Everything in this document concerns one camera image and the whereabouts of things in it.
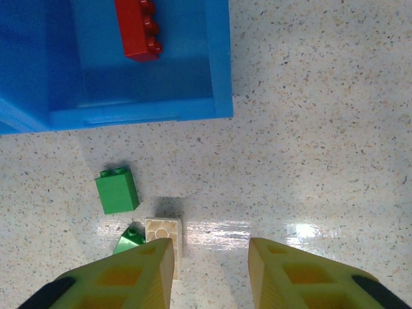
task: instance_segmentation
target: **plastic container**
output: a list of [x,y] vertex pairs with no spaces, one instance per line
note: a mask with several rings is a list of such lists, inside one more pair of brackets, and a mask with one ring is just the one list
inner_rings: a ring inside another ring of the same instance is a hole
[[233,115],[228,0],[154,0],[157,61],[123,54],[113,0],[3,0],[0,134]]

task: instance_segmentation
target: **red lego brick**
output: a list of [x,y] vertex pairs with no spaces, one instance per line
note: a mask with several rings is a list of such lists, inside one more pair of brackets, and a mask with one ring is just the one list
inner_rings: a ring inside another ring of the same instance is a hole
[[150,0],[115,0],[124,55],[134,61],[156,60],[162,45],[156,41],[159,26],[151,15],[156,11]]

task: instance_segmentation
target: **terrazzo floor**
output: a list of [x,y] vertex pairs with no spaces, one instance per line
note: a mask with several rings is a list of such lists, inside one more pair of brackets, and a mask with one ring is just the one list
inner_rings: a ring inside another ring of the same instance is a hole
[[[235,117],[0,136],[0,307],[179,216],[171,308],[252,308],[251,236],[362,268],[412,304],[412,2],[232,0]],[[105,216],[127,164],[144,202]]]

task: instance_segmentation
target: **green lego brick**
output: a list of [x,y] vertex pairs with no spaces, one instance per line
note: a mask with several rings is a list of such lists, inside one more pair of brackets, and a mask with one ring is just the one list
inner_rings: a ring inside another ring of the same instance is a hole
[[100,172],[96,186],[105,214],[133,211],[140,204],[131,171],[125,167]]
[[127,230],[121,235],[113,254],[118,254],[123,251],[135,248],[137,246],[146,243],[144,235],[141,235],[137,229],[131,225]]

